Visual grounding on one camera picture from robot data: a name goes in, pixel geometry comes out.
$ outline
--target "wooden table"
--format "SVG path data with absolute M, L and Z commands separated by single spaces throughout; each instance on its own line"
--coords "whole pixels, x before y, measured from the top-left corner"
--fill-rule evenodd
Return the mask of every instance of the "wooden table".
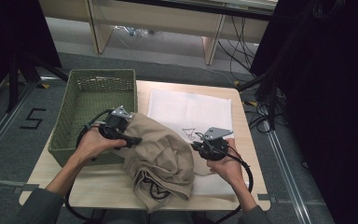
M 269 201 L 259 201 L 257 195 L 267 194 L 266 185 L 260 170 L 255 146 L 243 111 L 241 99 L 234 89 L 163 82 L 137 81 L 138 112 L 147 113 L 148 100 L 152 89 L 194 92 L 232 100 L 233 131 L 236 146 L 245 161 L 251 166 L 254 175 L 253 196 L 263 210 L 270 207 Z M 27 182 L 44 188 L 61 170 L 60 165 L 45 148 Z M 24 204 L 30 191 L 24 191 L 20 203 Z M 189 201 L 176 197 L 163 209 L 167 210 L 232 210 L 238 206 L 235 195 L 192 195 Z M 87 166 L 78 175 L 71 193 L 73 207 L 144 209 L 145 205 L 132 190 L 132 179 L 122 169 L 122 164 Z

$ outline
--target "sleeve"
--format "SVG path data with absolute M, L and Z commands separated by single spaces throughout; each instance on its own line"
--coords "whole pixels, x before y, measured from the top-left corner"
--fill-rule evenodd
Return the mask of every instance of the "sleeve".
M 14 217 L 14 223 L 52 223 L 60 213 L 64 198 L 45 189 L 34 189 Z
M 266 213 L 260 206 L 256 206 L 238 219 L 239 224 L 271 224 Z

